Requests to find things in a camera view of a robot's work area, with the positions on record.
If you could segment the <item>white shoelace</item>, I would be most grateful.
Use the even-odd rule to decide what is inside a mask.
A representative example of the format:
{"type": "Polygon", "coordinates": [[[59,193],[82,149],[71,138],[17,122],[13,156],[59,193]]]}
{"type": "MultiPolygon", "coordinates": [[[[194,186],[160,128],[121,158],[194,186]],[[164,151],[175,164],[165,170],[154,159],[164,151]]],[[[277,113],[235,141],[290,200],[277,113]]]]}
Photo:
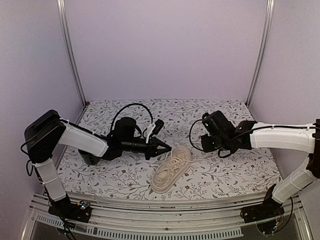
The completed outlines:
{"type": "Polygon", "coordinates": [[[177,147],[166,154],[158,170],[173,176],[180,175],[187,171],[192,162],[190,150],[185,147],[177,147]]]}

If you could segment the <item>white lace sneaker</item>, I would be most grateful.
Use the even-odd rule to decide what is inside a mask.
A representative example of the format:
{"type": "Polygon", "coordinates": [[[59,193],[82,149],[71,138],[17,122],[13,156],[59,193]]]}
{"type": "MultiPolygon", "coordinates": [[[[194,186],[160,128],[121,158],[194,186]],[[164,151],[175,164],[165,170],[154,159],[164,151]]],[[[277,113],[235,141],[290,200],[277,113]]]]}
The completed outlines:
{"type": "Polygon", "coordinates": [[[167,152],[163,163],[154,173],[150,188],[157,194],[164,194],[188,171],[192,164],[191,152],[184,146],[167,152]]]}

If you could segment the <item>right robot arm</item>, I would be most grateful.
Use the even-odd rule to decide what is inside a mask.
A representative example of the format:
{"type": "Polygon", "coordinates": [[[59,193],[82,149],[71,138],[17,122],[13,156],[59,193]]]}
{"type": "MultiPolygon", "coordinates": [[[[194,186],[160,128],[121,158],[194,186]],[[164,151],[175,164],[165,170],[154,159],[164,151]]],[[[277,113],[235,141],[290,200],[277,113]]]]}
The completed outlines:
{"type": "Polygon", "coordinates": [[[221,111],[204,113],[201,123],[207,134],[201,136],[204,152],[277,149],[307,154],[288,177],[270,187],[258,213],[269,218],[287,199],[320,178],[320,121],[301,125],[280,125],[245,120],[234,126],[221,111]]]}

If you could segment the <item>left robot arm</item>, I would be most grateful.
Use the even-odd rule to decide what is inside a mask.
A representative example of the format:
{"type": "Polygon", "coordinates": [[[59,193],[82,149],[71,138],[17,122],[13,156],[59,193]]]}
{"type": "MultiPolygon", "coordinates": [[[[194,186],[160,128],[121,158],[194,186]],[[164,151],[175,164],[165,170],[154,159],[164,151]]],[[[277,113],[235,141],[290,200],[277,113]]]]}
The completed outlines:
{"type": "Polygon", "coordinates": [[[142,153],[150,160],[172,149],[156,137],[163,126],[162,120],[152,120],[142,131],[133,118],[114,118],[109,133],[103,136],[61,118],[51,109],[26,128],[25,142],[20,149],[29,157],[40,183],[55,202],[55,209],[63,217],[70,217],[75,211],[74,205],[66,200],[67,193],[52,160],[57,146],[72,147],[94,159],[106,161],[119,158],[124,152],[142,153]]]}

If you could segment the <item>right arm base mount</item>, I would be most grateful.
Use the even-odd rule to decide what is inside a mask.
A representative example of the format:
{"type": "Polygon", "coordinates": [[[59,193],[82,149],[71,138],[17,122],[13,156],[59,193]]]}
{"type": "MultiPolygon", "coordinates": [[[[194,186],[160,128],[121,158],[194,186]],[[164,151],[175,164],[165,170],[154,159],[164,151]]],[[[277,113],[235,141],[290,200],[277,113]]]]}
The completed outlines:
{"type": "Polygon", "coordinates": [[[271,203],[260,203],[243,207],[240,210],[240,217],[245,223],[271,219],[270,221],[256,224],[256,228],[261,234],[271,235],[279,227],[284,213],[284,208],[281,205],[274,206],[271,203]]]}

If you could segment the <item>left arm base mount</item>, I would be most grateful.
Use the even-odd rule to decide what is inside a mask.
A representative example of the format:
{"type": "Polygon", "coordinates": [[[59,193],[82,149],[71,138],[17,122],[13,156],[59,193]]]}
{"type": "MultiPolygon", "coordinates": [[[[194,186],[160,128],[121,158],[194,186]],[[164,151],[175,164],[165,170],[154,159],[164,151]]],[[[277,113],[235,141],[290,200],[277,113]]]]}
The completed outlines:
{"type": "Polygon", "coordinates": [[[92,208],[89,201],[81,200],[77,203],[72,203],[69,198],[64,198],[59,201],[53,201],[50,204],[48,213],[62,219],[88,223],[92,208]]]}

